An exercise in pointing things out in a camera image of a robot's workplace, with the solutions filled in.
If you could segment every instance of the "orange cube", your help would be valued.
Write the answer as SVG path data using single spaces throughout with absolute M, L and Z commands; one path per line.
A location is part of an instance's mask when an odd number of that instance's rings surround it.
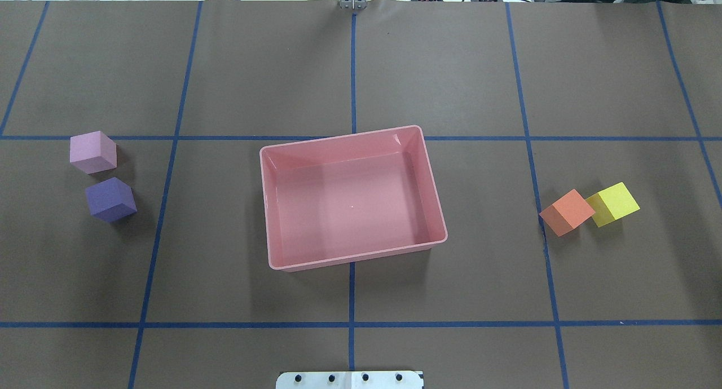
M 539 213 L 539 216 L 547 222 L 557 237 L 562 237 L 579 227 L 593 214 L 594 209 L 589 206 L 588 202 L 576 189 L 571 189 L 561 199 L 553 202 L 552 206 Z

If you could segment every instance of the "rectangular tray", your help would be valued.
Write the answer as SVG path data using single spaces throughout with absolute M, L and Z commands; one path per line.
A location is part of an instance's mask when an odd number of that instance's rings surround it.
M 417 125 L 261 148 L 268 264 L 301 271 L 448 237 Z

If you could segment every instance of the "pink bin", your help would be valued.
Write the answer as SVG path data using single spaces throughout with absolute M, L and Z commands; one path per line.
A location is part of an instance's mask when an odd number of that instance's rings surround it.
M 261 179 L 273 269 L 428 250 L 448 237 L 417 125 L 263 147 Z

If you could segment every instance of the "gray table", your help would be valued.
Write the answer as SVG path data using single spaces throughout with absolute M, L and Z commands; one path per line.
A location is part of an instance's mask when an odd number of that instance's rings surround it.
M 722 8 L 336 7 L 0 4 L 0 387 L 720 387 Z M 448 242 L 271 270 L 258 150 L 407 124 Z M 67 163 L 93 130 L 117 170 Z M 105 224 L 112 176 L 139 212 Z M 620 181 L 641 211 L 544 237 Z

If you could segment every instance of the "pink cube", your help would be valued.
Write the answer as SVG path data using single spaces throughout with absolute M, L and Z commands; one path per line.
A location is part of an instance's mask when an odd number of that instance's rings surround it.
M 261 149 L 268 263 L 301 271 L 428 250 L 447 232 L 416 125 Z
M 70 137 L 70 163 L 84 173 L 97 173 L 118 166 L 116 143 L 102 131 Z

